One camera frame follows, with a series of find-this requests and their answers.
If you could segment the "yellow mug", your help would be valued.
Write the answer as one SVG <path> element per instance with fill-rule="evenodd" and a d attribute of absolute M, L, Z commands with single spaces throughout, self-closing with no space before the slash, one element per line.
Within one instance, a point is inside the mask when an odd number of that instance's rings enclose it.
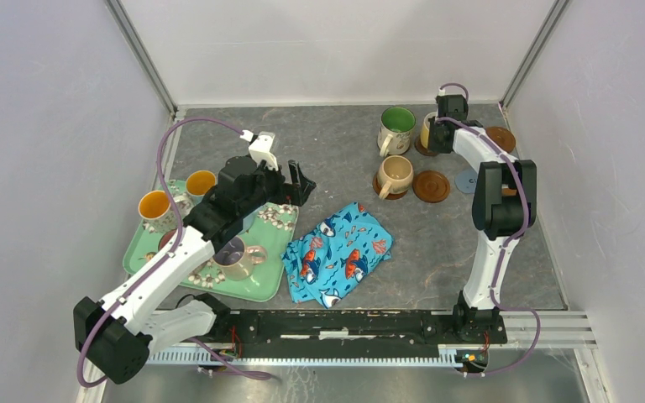
<path fill-rule="evenodd" d="M 430 134 L 431 124 L 436 120 L 436 113 L 428 113 L 422 122 L 421 132 L 419 134 L 420 144 L 424 149 L 428 149 L 428 139 Z"/>

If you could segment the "dark brown round coaster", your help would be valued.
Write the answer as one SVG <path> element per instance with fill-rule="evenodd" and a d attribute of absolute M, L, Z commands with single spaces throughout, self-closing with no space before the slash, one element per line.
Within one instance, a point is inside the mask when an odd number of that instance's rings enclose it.
<path fill-rule="evenodd" d="M 438 153 L 432 152 L 432 151 L 428 150 L 426 147 L 423 146 L 420 136 L 416 137 L 415 142 L 414 142 L 414 147 L 415 147 L 415 150 L 418 153 L 420 153 L 420 154 L 422 154 L 424 156 L 433 157 L 433 156 L 438 155 Z"/>

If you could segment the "green inside floral mug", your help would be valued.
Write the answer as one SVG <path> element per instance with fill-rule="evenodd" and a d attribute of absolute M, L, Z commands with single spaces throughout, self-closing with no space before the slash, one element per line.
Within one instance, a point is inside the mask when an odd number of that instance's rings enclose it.
<path fill-rule="evenodd" d="M 388 107 L 380 116 L 377 135 L 379 156 L 405 154 L 411 144 L 416 116 L 405 107 Z"/>

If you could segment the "blue round coaster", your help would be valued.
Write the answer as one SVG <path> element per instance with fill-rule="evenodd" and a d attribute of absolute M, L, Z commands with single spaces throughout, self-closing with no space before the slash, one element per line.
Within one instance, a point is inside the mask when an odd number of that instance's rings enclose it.
<path fill-rule="evenodd" d="M 454 184 L 464 194 L 474 194 L 476 183 L 477 172 L 472 168 L 463 170 L 454 177 Z"/>

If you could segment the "beige mug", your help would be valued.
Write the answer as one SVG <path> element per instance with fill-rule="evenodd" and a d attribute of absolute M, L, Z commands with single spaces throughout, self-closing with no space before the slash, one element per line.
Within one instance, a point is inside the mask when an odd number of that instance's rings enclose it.
<path fill-rule="evenodd" d="M 394 180 L 410 181 L 414 178 L 412 162 L 400 155 L 386 157 L 381 163 L 377 175 Z"/>

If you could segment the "pink mug maroon inside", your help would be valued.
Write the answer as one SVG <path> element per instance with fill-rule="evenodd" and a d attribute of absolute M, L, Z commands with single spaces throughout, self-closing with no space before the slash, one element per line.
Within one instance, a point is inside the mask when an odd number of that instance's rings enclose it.
<path fill-rule="evenodd" d="M 175 237 L 176 230 L 172 229 L 167 233 L 164 233 L 158 242 L 158 250 L 162 250 L 165 246 Z"/>

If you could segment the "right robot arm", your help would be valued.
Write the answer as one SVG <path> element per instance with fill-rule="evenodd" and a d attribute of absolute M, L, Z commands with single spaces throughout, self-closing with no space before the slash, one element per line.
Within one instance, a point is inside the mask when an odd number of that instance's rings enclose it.
<path fill-rule="evenodd" d="M 484 128 L 469 121 L 464 95 L 440 91 L 435 101 L 427 149 L 462 156 L 476 174 L 471 214 L 478 244 L 451 321 L 453 335 L 472 343 L 500 325 L 502 281 L 514 248 L 535 220 L 537 166 L 509 154 Z"/>

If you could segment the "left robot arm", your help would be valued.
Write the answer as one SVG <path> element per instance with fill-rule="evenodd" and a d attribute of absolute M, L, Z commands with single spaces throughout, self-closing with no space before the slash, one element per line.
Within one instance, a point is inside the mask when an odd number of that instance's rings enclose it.
<path fill-rule="evenodd" d="M 98 301 L 83 297 L 73 309 L 79 384 L 92 363 L 102 379 L 122 384 L 132 379 L 156 349 L 203 335 L 224 340 L 229 318 L 202 301 L 193 301 L 164 314 L 155 309 L 198 265 L 209 260 L 243 229 L 243 221 L 266 203 L 303 206 L 317 184 L 305 177 L 295 160 L 289 175 L 265 161 L 237 156 L 218 173 L 215 186 L 185 216 L 176 216 L 175 234 L 145 267 Z"/>

